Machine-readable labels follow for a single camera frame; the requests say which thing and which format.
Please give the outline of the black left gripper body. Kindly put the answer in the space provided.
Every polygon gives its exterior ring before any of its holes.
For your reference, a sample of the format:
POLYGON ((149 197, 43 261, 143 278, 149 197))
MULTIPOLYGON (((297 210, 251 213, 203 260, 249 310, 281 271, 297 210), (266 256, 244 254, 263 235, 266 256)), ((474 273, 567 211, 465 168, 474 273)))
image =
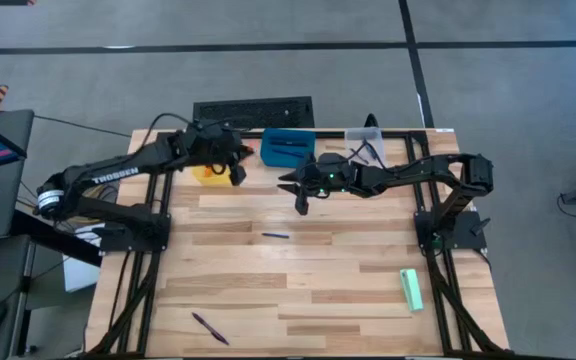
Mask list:
POLYGON ((182 135, 183 147, 186 150, 182 157, 182 167, 217 167, 218 174, 228 168, 231 184, 239 186, 246 178, 246 172, 241 164, 233 162, 234 152, 230 146, 234 141, 242 142, 241 136, 237 130, 230 127, 217 123, 189 125, 182 135))

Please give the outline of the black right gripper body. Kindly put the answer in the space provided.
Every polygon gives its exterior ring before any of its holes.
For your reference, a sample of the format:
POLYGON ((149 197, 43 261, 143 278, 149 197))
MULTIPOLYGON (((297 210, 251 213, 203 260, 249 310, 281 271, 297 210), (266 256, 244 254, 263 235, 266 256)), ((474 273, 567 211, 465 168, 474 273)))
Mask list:
POLYGON ((296 210, 306 215, 309 198, 327 199, 333 192, 345 192, 354 179, 354 168, 337 153, 324 153, 319 159, 309 154, 296 169, 296 210))

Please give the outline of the purple pen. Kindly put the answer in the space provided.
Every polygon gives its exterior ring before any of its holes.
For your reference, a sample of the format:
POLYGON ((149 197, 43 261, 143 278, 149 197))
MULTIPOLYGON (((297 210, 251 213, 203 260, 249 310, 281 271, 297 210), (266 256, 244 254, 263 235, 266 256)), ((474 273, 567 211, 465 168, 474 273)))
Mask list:
POLYGON ((230 345, 228 340, 223 335, 221 335, 216 329, 214 329, 211 325, 209 325, 199 314, 192 312, 191 315, 201 326, 203 326, 210 333, 210 335, 213 338, 215 338, 217 341, 226 346, 230 345))

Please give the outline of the blue plastic bin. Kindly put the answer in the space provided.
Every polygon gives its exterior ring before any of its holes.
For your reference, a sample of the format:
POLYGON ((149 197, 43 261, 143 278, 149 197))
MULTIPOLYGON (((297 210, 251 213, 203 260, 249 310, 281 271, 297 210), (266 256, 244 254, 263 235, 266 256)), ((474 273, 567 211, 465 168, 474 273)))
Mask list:
POLYGON ((288 130, 288 129, 265 129, 262 133, 260 157, 263 163, 268 167, 296 168, 305 158, 307 153, 313 153, 315 150, 316 134, 311 131, 288 130), (309 143, 309 147, 288 147, 272 146, 271 140, 280 141, 298 141, 309 143), (280 155, 272 152, 272 149, 282 149, 291 152, 300 152, 304 158, 280 155))

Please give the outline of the black keyboard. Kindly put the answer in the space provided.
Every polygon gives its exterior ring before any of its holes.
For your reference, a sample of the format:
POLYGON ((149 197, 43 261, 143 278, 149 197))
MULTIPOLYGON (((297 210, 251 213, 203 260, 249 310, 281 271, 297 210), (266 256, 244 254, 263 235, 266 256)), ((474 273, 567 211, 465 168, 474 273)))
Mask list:
POLYGON ((236 128, 315 127, 309 96, 195 102, 193 117, 224 121, 236 128))

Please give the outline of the clear plastic bin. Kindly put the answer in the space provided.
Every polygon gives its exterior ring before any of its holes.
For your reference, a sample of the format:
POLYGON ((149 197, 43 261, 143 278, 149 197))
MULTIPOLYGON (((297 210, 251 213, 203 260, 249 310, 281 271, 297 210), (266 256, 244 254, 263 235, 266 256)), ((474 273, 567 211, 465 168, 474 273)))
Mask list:
POLYGON ((360 155, 364 157, 369 164, 367 166, 374 166, 371 162, 372 158, 367 150, 368 146, 374 148, 379 156, 379 165, 377 167, 385 167, 387 165, 386 155, 384 150, 384 140, 382 137, 382 131, 378 127, 368 127, 368 128, 348 128, 344 133, 345 147, 347 150, 346 157, 351 161, 357 162, 362 165, 357 158, 354 157, 354 150, 361 150, 360 155))

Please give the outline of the mint green eraser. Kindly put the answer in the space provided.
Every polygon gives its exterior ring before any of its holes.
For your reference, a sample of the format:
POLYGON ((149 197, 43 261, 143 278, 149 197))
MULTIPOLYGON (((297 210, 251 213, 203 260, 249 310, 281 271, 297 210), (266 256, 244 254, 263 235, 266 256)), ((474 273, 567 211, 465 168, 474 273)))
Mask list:
POLYGON ((409 310, 411 312, 423 310, 423 297, 416 270, 401 269, 400 278, 409 310))

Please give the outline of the black diagonal bar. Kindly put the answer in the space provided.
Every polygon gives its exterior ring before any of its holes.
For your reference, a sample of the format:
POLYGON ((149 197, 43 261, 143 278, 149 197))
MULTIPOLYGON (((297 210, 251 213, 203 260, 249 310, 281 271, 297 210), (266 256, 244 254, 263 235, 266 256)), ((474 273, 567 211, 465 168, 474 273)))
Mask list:
POLYGON ((12 217, 11 236, 28 236, 33 242, 60 252, 63 255, 100 267, 102 257, 96 246, 72 235, 64 233, 22 211, 16 210, 12 217))

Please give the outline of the white box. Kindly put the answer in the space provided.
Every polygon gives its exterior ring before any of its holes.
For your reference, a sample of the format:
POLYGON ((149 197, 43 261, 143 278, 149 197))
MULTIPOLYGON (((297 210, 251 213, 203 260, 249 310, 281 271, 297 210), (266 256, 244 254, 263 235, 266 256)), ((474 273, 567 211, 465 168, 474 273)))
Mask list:
MULTIPOLYGON (((75 231, 75 236, 88 244, 100 247, 101 238, 93 232, 95 228, 101 228, 104 224, 90 225, 75 231)), ((62 256, 64 289, 72 293, 91 285, 95 285, 99 279, 100 269, 98 266, 90 265, 80 260, 62 256)))

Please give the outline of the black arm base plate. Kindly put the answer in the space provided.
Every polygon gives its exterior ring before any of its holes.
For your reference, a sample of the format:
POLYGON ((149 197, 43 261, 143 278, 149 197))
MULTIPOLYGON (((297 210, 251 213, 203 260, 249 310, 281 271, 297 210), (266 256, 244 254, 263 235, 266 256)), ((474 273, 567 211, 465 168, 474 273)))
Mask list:
POLYGON ((156 223, 137 224, 133 228, 111 223, 107 227, 95 228, 93 232, 101 238, 103 252, 157 252, 167 248, 171 220, 164 218, 156 223))
POLYGON ((490 218, 481 219, 475 211, 461 212, 452 229, 440 230, 432 225, 431 212, 418 212, 413 216, 418 238, 422 249, 431 246, 433 250, 474 249, 487 247, 483 229, 490 218))

